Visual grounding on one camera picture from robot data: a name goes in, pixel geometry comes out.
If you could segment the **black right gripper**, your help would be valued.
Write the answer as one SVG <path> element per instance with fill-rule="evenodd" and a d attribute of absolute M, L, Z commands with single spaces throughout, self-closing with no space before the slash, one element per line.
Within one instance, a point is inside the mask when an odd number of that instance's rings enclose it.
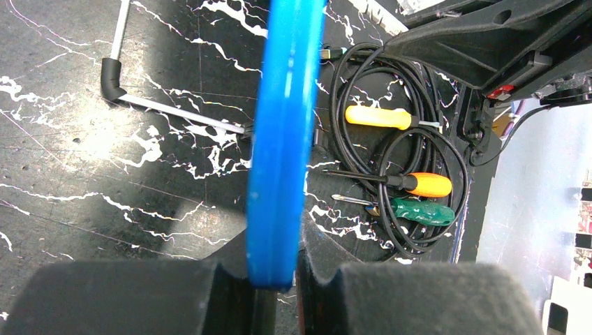
<path fill-rule="evenodd" d="M 491 107 L 591 102 L 590 1 L 497 1 L 414 27 L 384 50 L 485 91 Z"/>

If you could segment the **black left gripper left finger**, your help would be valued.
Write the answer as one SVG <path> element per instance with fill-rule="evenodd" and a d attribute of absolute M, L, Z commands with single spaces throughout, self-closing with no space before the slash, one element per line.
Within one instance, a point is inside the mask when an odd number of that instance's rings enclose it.
<path fill-rule="evenodd" d="M 40 268 L 3 334 L 273 334 L 276 293 L 246 277 L 238 234 L 202 260 L 109 260 Z"/>

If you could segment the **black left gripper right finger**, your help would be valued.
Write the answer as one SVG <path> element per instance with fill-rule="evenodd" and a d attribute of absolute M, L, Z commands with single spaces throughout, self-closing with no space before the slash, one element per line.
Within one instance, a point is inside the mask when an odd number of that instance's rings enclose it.
<path fill-rule="evenodd" d="M 302 223 L 296 283 L 303 334 L 541 334 L 525 289 L 479 263 L 364 263 Z"/>

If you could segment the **blue framed whiteboard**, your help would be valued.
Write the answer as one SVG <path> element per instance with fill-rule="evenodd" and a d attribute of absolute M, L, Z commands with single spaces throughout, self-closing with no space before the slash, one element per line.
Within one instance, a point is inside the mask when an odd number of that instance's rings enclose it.
<path fill-rule="evenodd" d="M 272 1 L 252 137 L 246 266 L 256 288 L 291 288 L 312 146 L 324 1 Z"/>

